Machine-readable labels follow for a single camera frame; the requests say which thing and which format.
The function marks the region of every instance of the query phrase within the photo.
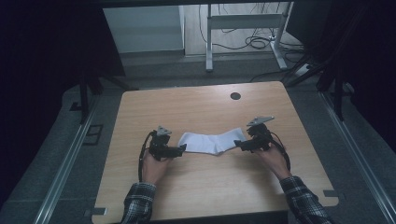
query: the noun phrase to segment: white cloth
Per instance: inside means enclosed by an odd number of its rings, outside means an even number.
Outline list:
[[[201,152],[218,155],[235,147],[233,140],[246,141],[246,137],[240,128],[232,129],[219,135],[206,135],[199,133],[184,133],[178,145],[187,144],[187,152]]]

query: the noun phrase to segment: hole in table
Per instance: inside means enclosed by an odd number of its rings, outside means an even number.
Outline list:
[[[233,99],[233,100],[239,100],[239,99],[241,99],[241,94],[239,94],[238,92],[233,92],[233,93],[231,93],[231,99]]]

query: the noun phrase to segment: grey floor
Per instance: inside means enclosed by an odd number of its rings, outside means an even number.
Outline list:
[[[205,57],[185,56],[177,52],[123,54],[121,59],[126,77],[119,79],[140,89],[248,83],[253,78],[254,82],[282,78],[281,74],[274,74],[279,70],[273,54],[266,52],[217,54],[214,57],[212,73],[205,71]],[[315,87],[317,80],[318,77],[311,77],[294,88],[287,88],[287,91],[338,193],[340,203],[327,210],[337,223],[388,223],[347,150],[327,107],[318,95]],[[99,103],[92,119],[92,125],[103,125],[101,137],[97,146],[81,147],[49,223],[92,223],[91,211],[100,185],[120,99],[124,93],[124,89],[106,79],[101,79],[101,82],[105,91],[98,96]],[[34,222],[64,155],[78,131],[80,113],[70,111],[72,104],[79,102],[78,94],[78,87],[64,94],[63,107],[47,139],[3,205],[0,212],[1,224]],[[392,172],[396,168],[395,153],[359,114],[348,97],[344,98],[343,108],[345,124],[361,148],[361,153],[393,203],[396,203],[396,178]],[[91,143],[92,138],[87,136],[84,141]],[[261,217],[251,215],[234,218],[233,223],[282,223],[266,222]],[[174,223],[210,222],[230,223],[215,217],[205,222],[180,220]]]

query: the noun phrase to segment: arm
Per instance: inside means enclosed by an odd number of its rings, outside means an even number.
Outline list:
[[[286,162],[280,152],[271,145],[266,150],[254,150],[254,153],[267,164],[275,174],[286,194],[291,212],[301,223],[334,223],[326,213],[316,196],[300,177],[293,176],[286,166]]]
[[[121,224],[149,222],[156,185],[165,175],[166,168],[171,160],[156,161],[146,151],[143,161],[143,181],[133,184],[125,197]]]

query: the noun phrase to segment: sleeve cuff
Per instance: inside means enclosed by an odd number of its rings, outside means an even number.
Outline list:
[[[132,185],[128,195],[131,198],[139,197],[152,202],[154,199],[155,190],[155,185],[146,182],[139,182]]]
[[[291,176],[279,181],[280,186],[287,196],[301,195],[310,192],[303,180],[298,176]]]

